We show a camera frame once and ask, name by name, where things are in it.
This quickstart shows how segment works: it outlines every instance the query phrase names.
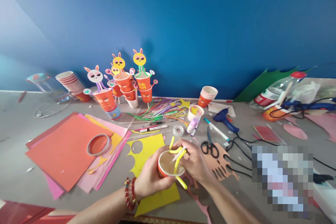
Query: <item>scissors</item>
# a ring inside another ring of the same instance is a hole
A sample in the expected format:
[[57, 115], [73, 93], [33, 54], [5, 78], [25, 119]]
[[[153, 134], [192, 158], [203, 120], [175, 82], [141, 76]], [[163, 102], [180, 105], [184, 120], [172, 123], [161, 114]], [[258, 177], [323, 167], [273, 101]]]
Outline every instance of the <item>scissors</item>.
[[206, 155], [209, 153], [209, 150], [210, 150], [210, 153], [211, 153], [211, 156], [213, 158], [218, 158], [219, 157], [219, 151], [216, 147], [216, 145], [214, 145], [212, 142], [211, 142], [211, 137], [210, 137], [210, 127], [208, 126], [208, 140], [210, 142], [210, 146], [209, 146], [209, 143], [208, 141], [204, 141], [202, 144], [201, 144], [201, 150], [202, 152]]

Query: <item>green paper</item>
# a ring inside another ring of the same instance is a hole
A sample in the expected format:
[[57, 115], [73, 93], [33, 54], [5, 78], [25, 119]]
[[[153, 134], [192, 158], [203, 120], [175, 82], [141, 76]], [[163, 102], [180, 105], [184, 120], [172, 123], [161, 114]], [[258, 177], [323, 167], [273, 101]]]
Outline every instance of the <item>green paper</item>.
[[267, 69], [259, 75], [250, 85], [247, 86], [234, 100], [233, 102], [250, 102], [258, 95], [260, 95], [266, 88], [272, 85], [274, 82], [290, 76], [295, 71], [298, 71], [298, 66], [288, 72], [280, 72], [279, 70], [273, 72], [267, 72]]

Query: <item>red bottle cap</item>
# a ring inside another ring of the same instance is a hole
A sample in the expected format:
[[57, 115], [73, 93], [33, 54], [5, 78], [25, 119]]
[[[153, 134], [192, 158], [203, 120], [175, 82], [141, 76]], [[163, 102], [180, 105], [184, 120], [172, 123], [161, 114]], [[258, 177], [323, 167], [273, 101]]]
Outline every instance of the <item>red bottle cap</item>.
[[306, 77], [307, 74], [304, 73], [304, 72], [298, 72], [297, 71], [297, 72], [292, 73], [290, 76], [294, 77], [294, 78], [297, 78], [297, 79], [302, 79], [302, 78]]

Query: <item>red bracelet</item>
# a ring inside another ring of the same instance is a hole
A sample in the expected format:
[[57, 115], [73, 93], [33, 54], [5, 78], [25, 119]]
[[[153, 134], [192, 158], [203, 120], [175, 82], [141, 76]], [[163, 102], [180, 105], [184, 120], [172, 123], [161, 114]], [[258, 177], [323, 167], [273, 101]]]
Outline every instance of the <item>red bracelet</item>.
[[131, 199], [132, 201], [130, 201], [129, 199], [129, 193], [128, 193], [128, 190], [129, 190], [129, 186], [130, 186], [130, 183], [131, 181], [129, 180], [129, 178], [127, 177], [126, 181], [125, 181], [125, 200], [126, 200], [126, 204], [127, 204], [127, 208], [132, 212], [135, 208], [136, 205], [139, 205], [140, 204], [140, 201], [137, 202], [136, 200], [136, 197], [135, 197], [135, 193], [134, 193], [134, 183], [135, 183], [135, 180], [137, 178], [134, 177], [132, 179], [132, 184], [131, 184]]

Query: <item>blue glue gun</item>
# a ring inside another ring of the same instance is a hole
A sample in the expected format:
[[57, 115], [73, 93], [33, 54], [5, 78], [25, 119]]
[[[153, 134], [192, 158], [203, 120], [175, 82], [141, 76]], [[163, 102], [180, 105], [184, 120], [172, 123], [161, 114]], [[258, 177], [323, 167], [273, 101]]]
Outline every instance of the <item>blue glue gun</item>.
[[235, 126], [232, 125], [232, 123], [229, 122], [228, 118], [226, 117], [226, 115], [228, 114], [229, 112], [229, 109], [225, 108], [223, 109], [222, 111], [220, 111], [217, 115], [215, 115], [213, 117], [213, 119], [215, 121], [221, 121], [222, 123], [225, 124], [225, 126], [231, 130], [233, 133], [238, 133], [239, 132], [239, 129]]

